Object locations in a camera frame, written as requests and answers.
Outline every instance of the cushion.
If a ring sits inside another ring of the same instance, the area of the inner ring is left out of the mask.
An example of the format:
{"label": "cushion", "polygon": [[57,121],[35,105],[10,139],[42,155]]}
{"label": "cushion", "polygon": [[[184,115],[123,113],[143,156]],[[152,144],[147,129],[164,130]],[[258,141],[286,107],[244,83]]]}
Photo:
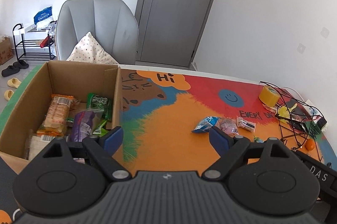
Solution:
{"label": "cushion", "polygon": [[68,61],[118,64],[88,32],[74,47]]}

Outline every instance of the purple snack bag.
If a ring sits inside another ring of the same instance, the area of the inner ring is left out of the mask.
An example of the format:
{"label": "purple snack bag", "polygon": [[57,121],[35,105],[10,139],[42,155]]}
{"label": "purple snack bag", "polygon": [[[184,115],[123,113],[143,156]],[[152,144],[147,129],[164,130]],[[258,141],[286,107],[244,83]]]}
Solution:
{"label": "purple snack bag", "polygon": [[73,142],[82,142],[84,138],[90,136],[94,117],[95,113],[93,111],[76,114],[70,140]]}

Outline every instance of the black device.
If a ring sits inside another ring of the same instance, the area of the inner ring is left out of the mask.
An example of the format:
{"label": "black device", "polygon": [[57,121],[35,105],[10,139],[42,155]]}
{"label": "black device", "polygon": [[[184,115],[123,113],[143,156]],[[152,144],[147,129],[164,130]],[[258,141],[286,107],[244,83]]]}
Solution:
{"label": "black device", "polygon": [[[277,138],[252,143],[212,127],[220,158],[201,176],[132,177],[111,158],[122,134],[116,127],[82,143],[52,140],[13,183],[25,211],[15,223],[318,223],[309,213],[318,197],[331,205],[326,223],[337,221],[337,172]],[[247,164],[250,158],[259,161]]]}

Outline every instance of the gray armchair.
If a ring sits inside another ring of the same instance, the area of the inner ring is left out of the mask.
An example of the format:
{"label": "gray armchair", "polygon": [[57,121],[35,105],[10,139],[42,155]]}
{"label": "gray armchair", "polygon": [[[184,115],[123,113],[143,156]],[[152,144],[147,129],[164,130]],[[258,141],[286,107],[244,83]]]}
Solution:
{"label": "gray armchair", "polygon": [[88,33],[120,64],[134,64],[138,25],[122,0],[68,0],[56,26],[56,52],[66,60]]}

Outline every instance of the cardboard box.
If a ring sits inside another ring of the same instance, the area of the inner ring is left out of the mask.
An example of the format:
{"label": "cardboard box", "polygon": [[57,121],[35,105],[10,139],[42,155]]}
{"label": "cardboard box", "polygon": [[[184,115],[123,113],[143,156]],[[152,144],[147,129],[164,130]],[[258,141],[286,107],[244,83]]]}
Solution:
{"label": "cardboard box", "polygon": [[4,41],[0,42],[0,64],[4,64],[13,57],[11,41],[8,37]]}
{"label": "cardboard box", "polygon": [[[23,158],[31,131],[42,124],[51,102],[51,94],[73,95],[82,103],[88,93],[113,100],[112,124],[120,125],[122,78],[118,65],[53,60],[45,63],[22,93],[0,136],[0,151]],[[123,164],[123,148],[114,158]]]}

